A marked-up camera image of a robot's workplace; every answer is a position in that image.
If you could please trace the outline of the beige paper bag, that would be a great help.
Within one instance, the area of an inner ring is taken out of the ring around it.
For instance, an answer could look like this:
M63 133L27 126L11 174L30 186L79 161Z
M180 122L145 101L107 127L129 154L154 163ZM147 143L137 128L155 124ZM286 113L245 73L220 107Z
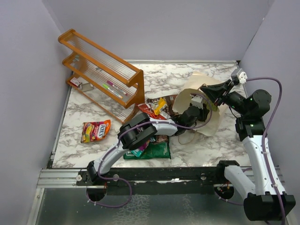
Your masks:
M175 98L172 110L180 115L180 121L187 119L196 126L196 132L214 136L224 117L226 107L215 106L200 87L221 84L222 81L201 72L194 72Z

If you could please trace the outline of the brown sea salt bag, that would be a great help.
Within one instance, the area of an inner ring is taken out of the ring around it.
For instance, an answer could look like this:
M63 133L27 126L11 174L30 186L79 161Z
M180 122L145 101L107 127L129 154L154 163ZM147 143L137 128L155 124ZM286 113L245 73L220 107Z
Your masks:
M173 117L178 114L177 112L173 111L173 104L174 104L176 97L177 97L177 94L163 96L163 97L157 97L157 98L148 98L148 99L146 99L146 103L148 103L148 104L152 103L154 106L158 106L159 100L160 100L160 98L162 98L167 104L166 108L163 111L166 112L171 117Z

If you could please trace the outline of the red chips bag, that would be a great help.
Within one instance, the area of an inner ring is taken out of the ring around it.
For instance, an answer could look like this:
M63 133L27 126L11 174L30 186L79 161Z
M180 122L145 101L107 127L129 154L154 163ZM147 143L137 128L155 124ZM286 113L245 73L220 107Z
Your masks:
M137 107L141 112L146 113L149 115L149 117L157 120L168 120L171 118L171 116L167 114L165 111L162 111L160 114L156 115L153 109L151 108L150 104L146 104L146 103L139 104Z

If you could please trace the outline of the green chips bag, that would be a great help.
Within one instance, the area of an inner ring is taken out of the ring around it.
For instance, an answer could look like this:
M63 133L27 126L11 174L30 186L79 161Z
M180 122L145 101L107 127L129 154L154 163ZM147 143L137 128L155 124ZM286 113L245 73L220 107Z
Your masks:
M135 157L130 151L123 155L124 160L171 159L169 136L155 135L140 157Z

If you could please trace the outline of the teal snack bag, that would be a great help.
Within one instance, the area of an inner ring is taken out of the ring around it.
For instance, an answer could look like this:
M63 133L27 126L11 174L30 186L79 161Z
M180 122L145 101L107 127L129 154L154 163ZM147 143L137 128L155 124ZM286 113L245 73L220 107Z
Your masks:
M138 149L136 149L136 150L131 150L130 152L131 152L135 157L140 157L140 156L144 153L145 150L146 150L146 148L140 147L140 148L138 148Z

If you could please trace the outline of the orange red snack bag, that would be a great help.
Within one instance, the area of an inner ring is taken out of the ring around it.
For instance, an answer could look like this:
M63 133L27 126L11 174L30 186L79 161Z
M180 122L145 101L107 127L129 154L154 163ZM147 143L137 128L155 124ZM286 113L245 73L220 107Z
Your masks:
M105 139L110 127L111 120L84 122L81 143L93 143Z

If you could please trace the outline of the yellow green snack bag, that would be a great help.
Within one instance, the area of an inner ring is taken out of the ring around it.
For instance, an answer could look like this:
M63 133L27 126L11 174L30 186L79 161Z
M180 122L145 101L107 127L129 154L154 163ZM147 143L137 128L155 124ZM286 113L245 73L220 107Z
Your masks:
M166 101L161 97L156 105L154 105L154 113L159 115L167 106Z

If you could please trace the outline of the purple snack bag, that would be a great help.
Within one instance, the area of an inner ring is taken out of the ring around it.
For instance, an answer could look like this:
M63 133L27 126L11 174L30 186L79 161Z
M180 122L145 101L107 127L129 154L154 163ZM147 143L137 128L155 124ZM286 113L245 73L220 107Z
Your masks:
M142 144L142 145L138 148L138 150L144 151L144 150L148 147L148 145L149 145L150 142L151 142L150 139L147 140L144 144Z

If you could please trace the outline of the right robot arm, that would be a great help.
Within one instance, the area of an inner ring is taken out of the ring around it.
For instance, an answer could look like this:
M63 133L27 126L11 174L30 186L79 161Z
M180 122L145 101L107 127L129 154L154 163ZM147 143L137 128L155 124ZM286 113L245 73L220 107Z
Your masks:
M201 91L216 106L226 104L240 116L235 129L248 154L254 181L251 181L237 163L220 162L215 177L220 183L231 182L243 199L244 212L250 221L281 221L296 204L293 195L286 193L278 178L268 146L267 129L263 116L270 110L271 95L262 89L245 98L232 91L237 82L202 85Z

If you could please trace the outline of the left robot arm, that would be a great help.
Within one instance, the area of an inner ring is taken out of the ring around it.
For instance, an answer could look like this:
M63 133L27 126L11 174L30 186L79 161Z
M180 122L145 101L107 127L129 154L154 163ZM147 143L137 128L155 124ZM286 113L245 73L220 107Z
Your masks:
M205 103L200 107L190 104L182 114L168 120L154 119L143 112L120 127L116 143L103 156L89 162L87 179L91 184L98 185L103 181L103 175L126 152L142 147L156 135L179 136L187 130L202 128L211 117L212 107Z

